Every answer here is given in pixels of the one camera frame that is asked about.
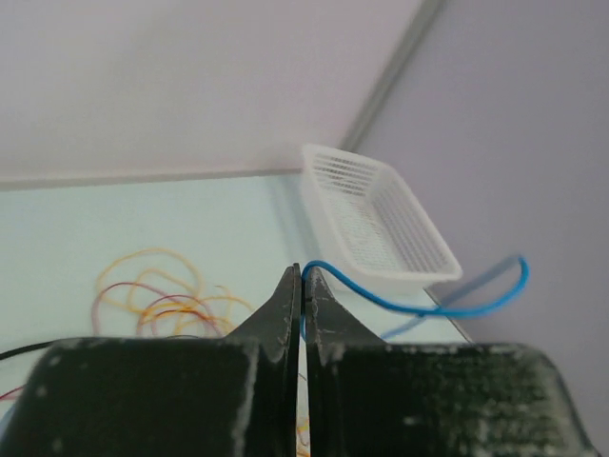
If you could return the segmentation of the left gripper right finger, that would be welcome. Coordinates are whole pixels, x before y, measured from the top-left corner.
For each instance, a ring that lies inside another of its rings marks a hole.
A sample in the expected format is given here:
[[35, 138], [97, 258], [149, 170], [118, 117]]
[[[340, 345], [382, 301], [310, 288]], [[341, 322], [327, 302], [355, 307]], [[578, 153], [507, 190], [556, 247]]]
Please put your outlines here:
[[390, 344], [304, 269], [315, 456], [594, 456], [566, 384], [519, 344]]

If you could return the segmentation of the aluminium frame post right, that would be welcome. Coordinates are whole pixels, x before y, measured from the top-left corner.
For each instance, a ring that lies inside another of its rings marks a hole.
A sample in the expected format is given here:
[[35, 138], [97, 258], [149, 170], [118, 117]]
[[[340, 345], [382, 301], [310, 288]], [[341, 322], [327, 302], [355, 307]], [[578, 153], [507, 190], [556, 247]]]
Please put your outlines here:
[[361, 109], [341, 140], [339, 149], [355, 152], [369, 133], [377, 117], [416, 53], [425, 35], [446, 5], [443, 0], [422, 1], [413, 19], [404, 30], [380, 76], [367, 95]]

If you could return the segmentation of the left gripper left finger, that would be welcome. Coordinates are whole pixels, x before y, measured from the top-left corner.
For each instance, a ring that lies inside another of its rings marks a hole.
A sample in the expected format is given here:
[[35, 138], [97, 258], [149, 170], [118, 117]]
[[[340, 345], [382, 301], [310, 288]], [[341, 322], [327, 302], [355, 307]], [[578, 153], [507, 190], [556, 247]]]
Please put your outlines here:
[[71, 338], [34, 365], [5, 456], [292, 456], [302, 279], [227, 336]]

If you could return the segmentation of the right white mesh basket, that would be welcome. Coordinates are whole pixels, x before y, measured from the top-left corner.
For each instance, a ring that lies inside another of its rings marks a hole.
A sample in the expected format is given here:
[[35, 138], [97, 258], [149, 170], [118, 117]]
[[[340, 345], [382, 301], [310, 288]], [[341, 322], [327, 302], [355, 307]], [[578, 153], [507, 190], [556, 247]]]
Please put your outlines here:
[[301, 195], [323, 261], [385, 295], [462, 278], [462, 267], [400, 174], [360, 154], [302, 148]]

